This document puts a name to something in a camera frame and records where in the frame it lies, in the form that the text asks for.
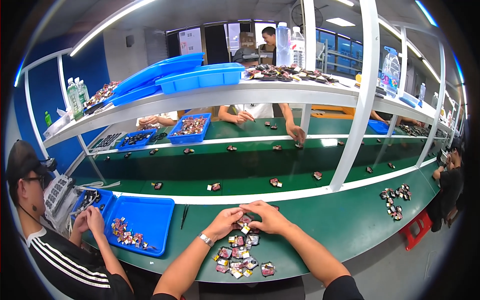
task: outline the black cap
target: black cap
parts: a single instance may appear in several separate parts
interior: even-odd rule
[[[250,48],[240,48],[235,52],[233,56],[234,62],[246,62],[246,61],[256,61],[258,60],[260,55],[258,55],[255,50]]]

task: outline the large water jug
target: large water jug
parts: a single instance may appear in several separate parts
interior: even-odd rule
[[[388,51],[388,54],[385,56],[382,67],[380,87],[386,90],[387,95],[395,97],[398,79],[400,78],[400,62],[398,61],[397,51],[395,49],[387,46],[384,48]]]
[[[276,65],[287,66],[292,64],[292,57],[290,54],[290,28],[287,23],[279,22],[275,30],[276,42]]]

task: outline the ceiling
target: ceiling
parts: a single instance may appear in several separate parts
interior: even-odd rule
[[[55,36],[73,32],[88,32],[102,20],[116,10],[133,0],[62,0],[64,3],[53,15],[50,22],[40,36],[44,41]],[[336,0],[314,0],[314,5],[320,8],[324,22],[322,28],[363,41],[362,19],[359,0],[351,0],[353,7]],[[241,20],[261,19],[286,21],[290,16],[290,9],[299,4],[298,0],[157,0],[126,15],[111,25],[111,28],[132,29],[139,26],[152,27],[160,30],[174,30],[199,24]],[[404,22],[421,26],[426,30],[435,30],[430,25],[414,0],[376,0],[379,15],[390,23]],[[330,18],[342,18],[356,26],[340,27],[326,22]],[[380,27],[380,41],[401,50],[401,44],[382,26]],[[433,37],[429,34],[407,30],[407,37],[431,63],[437,74],[440,74],[440,53],[438,40],[443,35]],[[416,58],[409,51],[409,57]],[[445,43],[446,79],[452,85],[460,84],[456,71],[453,53]],[[429,76],[430,71],[416,61],[415,65]]]

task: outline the white stripe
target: white stripe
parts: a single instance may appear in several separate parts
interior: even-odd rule
[[[46,249],[45,247],[43,247],[39,242],[38,242],[38,239],[33,239],[33,242],[34,244],[36,244],[39,248],[41,248],[45,253],[47,253],[51,258],[53,258],[54,260],[56,260],[57,262],[59,262],[61,265],[63,265],[64,267],[66,267],[67,269],[69,269],[70,271],[78,274],[78,275],[81,275],[87,279],[90,279],[90,280],[94,280],[94,281],[99,281],[99,282],[108,282],[108,279],[106,278],[98,278],[98,277],[95,277],[95,276],[90,276],[90,275],[87,275],[77,269],[75,269],[74,267],[68,265],[67,263],[65,263],[63,260],[61,260],[60,258],[58,258],[57,256],[55,256],[52,252],[50,252],[48,249]]]
[[[90,281],[87,281],[83,278],[80,278],[78,276],[76,276],[75,274],[72,274],[70,272],[68,272],[67,270],[61,268],[59,265],[57,265],[56,263],[54,263],[51,259],[49,259],[40,249],[38,249],[36,243],[32,243],[33,247],[36,249],[36,251],[43,256],[43,258],[45,258],[46,261],[48,261],[52,266],[56,267],[57,269],[59,269],[60,271],[62,271],[63,273],[67,274],[68,276],[72,277],[73,279],[76,279],[82,283],[85,283],[85,284],[88,284],[90,286],[93,286],[93,287],[98,287],[98,288],[110,288],[110,285],[109,284],[99,284],[99,283],[94,283],[94,282],[90,282]]]
[[[422,163],[422,167],[436,161],[435,158],[427,160]],[[391,172],[388,174],[383,174],[375,176],[368,179],[362,179],[352,182],[347,182],[342,185],[340,190],[346,191],[350,189],[355,189],[358,187],[378,183],[384,180],[389,180],[398,176],[405,175],[409,172],[418,170],[415,166],[408,167],[399,171]],[[265,202],[270,201],[283,201],[283,200],[292,200],[300,199],[306,197],[315,197],[325,194],[333,193],[329,186],[323,186],[319,188],[289,191],[289,192],[273,192],[265,194],[251,194],[251,195],[234,195],[234,196],[171,196],[171,195],[151,195],[151,194],[140,194],[140,193],[130,193],[130,192],[113,192],[117,197],[120,196],[134,196],[134,197],[150,197],[150,198],[170,198],[175,201],[175,204],[201,204],[201,205],[212,205],[212,204],[242,204],[250,203],[257,200],[263,200]]]
[[[58,251],[57,249],[53,248],[52,246],[50,246],[49,244],[47,243],[44,243],[42,242],[41,239],[39,238],[36,238],[36,241],[40,242],[40,244],[42,246],[47,246],[48,248],[50,248],[50,250],[52,250],[53,252],[55,252],[58,256],[60,256],[61,258],[63,258],[64,260],[66,260],[67,262],[71,263],[74,267],[77,267],[79,269],[82,269],[84,270],[85,272],[87,272],[88,274],[90,275],[97,275],[97,276],[101,276],[101,277],[107,277],[107,275],[103,274],[103,273],[99,273],[99,272],[92,272],[90,270],[88,270],[87,268],[85,268],[84,266],[82,265],[79,265],[79,264],[76,264],[74,261],[72,261],[70,258],[66,257],[65,255],[63,255],[60,251]]]

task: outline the person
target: person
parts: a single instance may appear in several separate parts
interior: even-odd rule
[[[90,206],[77,216],[68,240],[40,224],[47,171],[28,142],[20,140],[13,145],[6,171],[9,193],[24,242],[38,268],[55,288],[73,299],[132,299],[132,287],[108,244],[98,208]],[[87,230],[92,232],[105,265],[80,248],[82,233]]]
[[[276,35],[275,35],[275,28],[272,26],[265,27],[262,30],[262,37],[264,38],[265,43],[269,46],[274,46],[273,48],[273,60],[272,64],[276,66]]]
[[[363,299],[350,272],[324,246],[288,221],[264,201],[241,204],[222,210],[213,222],[183,251],[161,276],[151,300],[180,299],[195,280],[202,261],[213,244],[239,227],[244,213],[255,213],[262,221],[252,221],[250,228],[283,236],[295,248],[312,275],[325,285],[324,300]]]
[[[143,118],[137,119],[137,130],[143,130],[144,128],[148,127],[167,127],[173,126],[177,124],[178,121],[178,114],[176,111],[165,112],[161,114],[146,116]]]
[[[258,54],[250,48],[240,48],[235,52],[233,61],[240,63],[244,67],[250,67],[256,65],[258,60]],[[293,122],[293,114],[288,103],[279,103],[282,110],[283,117],[285,118],[285,126],[287,134],[293,138],[294,141],[298,141],[300,144],[305,142],[305,132],[303,129],[295,125]],[[257,118],[273,118],[273,106],[272,103],[250,103],[250,104],[235,104],[233,107],[236,110],[236,115],[228,113],[230,105],[222,105],[218,110],[218,118],[220,120],[243,124],[246,121],[254,121]]]
[[[442,219],[447,219],[463,190],[462,140],[454,138],[447,150],[449,154],[445,166],[440,166],[432,174],[435,180],[440,181],[440,191],[427,205],[427,214],[433,223],[432,232],[440,230]]]

